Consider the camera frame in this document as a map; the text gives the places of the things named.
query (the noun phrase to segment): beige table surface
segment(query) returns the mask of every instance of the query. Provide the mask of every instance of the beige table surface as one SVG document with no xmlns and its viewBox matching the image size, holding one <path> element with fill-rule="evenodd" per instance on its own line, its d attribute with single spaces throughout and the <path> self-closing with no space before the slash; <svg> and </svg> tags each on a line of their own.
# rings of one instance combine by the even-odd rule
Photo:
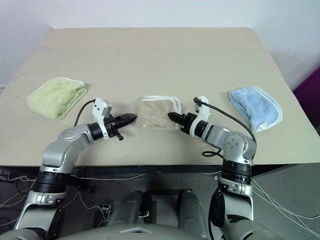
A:
<svg viewBox="0 0 320 240">
<path fill-rule="evenodd" d="M 86 83 L 87 94 L 63 120 L 30 111 L 27 97 L 46 80 L 69 77 Z M 247 28 L 75 28 L 54 29 L 28 58 L 0 95 L 0 165 L 38 166 L 43 150 L 71 127 L 81 106 L 102 97 L 111 113 L 136 113 L 146 95 L 177 96 L 185 112 L 194 113 L 193 97 L 244 121 L 232 107 L 228 91 L 256 85 L 280 104 L 279 125 L 256 133 L 254 163 L 320 162 L 320 138 L 258 36 Z M 94 122 L 92 106 L 79 124 Z M 218 112 L 210 120 L 234 131 L 246 130 Z M 203 157 L 209 145 L 180 131 L 137 128 L 120 130 L 82 152 L 78 166 L 211 165 Z"/>
</svg>

